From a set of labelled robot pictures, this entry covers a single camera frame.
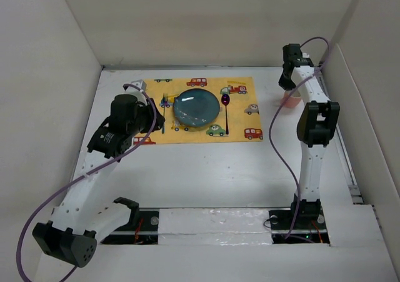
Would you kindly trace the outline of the iridescent metal fork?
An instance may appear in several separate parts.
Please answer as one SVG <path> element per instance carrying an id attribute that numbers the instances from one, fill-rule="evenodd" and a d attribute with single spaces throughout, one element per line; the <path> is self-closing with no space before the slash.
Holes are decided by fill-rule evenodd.
<path id="1" fill-rule="evenodd" d="M 166 110 L 169 107 L 169 103 L 168 103 L 168 94 L 164 93 L 163 97 L 162 97 L 162 110 L 163 110 L 163 114 L 162 116 L 165 118 L 166 115 Z M 165 133 L 165 122 L 162 124 L 162 130 L 161 130 L 162 134 Z"/>

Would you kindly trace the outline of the pink paper cup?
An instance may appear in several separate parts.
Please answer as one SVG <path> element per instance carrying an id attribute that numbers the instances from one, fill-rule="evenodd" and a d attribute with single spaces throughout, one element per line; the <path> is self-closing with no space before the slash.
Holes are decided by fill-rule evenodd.
<path id="1" fill-rule="evenodd" d="M 280 103 L 285 108 L 294 109 L 301 101 L 302 98 L 298 91 L 293 94 L 290 91 L 285 91 Z"/>

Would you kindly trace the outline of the dark teal ceramic plate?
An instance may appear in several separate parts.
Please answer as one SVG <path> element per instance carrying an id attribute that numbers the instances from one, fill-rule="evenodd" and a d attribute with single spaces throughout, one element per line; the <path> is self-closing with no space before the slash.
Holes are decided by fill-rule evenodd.
<path id="1" fill-rule="evenodd" d="M 211 124 L 219 116 L 220 103 L 210 91 L 188 89 L 174 99 L 172 110 L 181 124 L 201 128 Z"/>

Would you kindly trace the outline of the purple metal spoon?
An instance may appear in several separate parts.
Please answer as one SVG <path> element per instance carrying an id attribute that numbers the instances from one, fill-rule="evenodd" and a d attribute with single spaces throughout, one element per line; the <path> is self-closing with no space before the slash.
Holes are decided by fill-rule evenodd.
<path id="1" fill-rule="evenodd" d="M 229 134 L 229 123 L 228 123 L 228 105 L 230 103 L 230 97 L 228 94 L 223 94 L 221 96 L 221 103 L 224 105 L 225 108 L 225 118 L 226 118 L 226 134 Z"/>

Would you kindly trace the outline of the yellow cartoon car placemat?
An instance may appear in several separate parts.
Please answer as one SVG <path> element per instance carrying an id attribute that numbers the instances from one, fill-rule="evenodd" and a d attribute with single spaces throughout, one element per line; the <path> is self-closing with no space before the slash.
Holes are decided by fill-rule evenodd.
<path id="1" fill-rule="evenodd" d="M 229 143 L 256 142 L 264 139 L 261 116 L 252 77 L 216 77 L 194 78 L 157 78 L 135 82 L 156 102 L 158 111 L 163 115 L 162 96 L 167 93 L 169 107 L 165 115 L 165 133 L 161 130 L 151 133 L 144 144 L 181 144 L 181 143 Z M 225 108 L 220 103 L 219 116 L 207 126 L 201 128 L 181 124 L 174 116 L 174 99 L 188 89 L 205 89 L 218 99 L 228 94 L 227 106 L 229 134 L 226 134 Z"/>

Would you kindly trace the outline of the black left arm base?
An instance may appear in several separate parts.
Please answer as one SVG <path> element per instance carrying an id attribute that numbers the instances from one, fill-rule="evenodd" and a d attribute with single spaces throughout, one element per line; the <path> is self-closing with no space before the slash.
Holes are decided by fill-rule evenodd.
<path id="1" fill-rule="evenodd" d="M 158 244 L 159 209 L 140 208 L 139 203 L 119 197 L 114 200 L 130 209 L 129 220 L 101 241 L 101 244 Z"/>

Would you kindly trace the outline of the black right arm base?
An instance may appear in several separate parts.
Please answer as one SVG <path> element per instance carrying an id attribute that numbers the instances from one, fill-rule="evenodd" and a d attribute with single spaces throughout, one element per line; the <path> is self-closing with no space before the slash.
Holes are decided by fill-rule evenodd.
<path id="1" fill-rule="evenodd" d="M 273 244 L 330 243 L 323 210 L 314 219 L 297 215 L 290 235 L 286 237 L 292 221 L 293 214 L 289 209 L 269 211 L 269 217 L 264 220 L 263 226 L 270 230 Z"/>

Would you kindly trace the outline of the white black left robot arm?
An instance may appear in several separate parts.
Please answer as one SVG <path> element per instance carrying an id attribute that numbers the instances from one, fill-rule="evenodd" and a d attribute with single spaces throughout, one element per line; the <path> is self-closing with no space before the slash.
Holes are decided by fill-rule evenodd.
<path id="1" fill-rule="evenodd" d="M 85 267 L 97 245 L 114 230 L 134 229 L 139 224 L 139 204 L 122 196 L 101 203 L 99 192 L 123 157 L 160 130 L 165 119 L 148 95 L 119 94 L 110 115 L 97 128 L 87 146 L 81 172 L 68 187 L 62 203 L 47 223 L 37 223 L 32 235 L 43 253 L 78 268 Z"/>

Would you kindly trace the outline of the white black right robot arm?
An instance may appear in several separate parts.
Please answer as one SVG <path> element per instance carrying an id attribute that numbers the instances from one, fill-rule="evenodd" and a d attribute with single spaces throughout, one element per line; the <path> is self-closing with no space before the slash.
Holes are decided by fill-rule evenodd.
<path id="1" fill-rule="evenodd" d="M 299 44 L 287 44 L 282 52 L 283 72 L 278 85 L 286 91 L 294 90 L 304 103 L 296 128 L 301 144 L 301 170 L 289 212 L 290 223 L 303 228 L 316 220 L 321 210 L 321 167 L 336 130 L 340 105 L 325 94 L 311 58 L 303 54 Z"/>

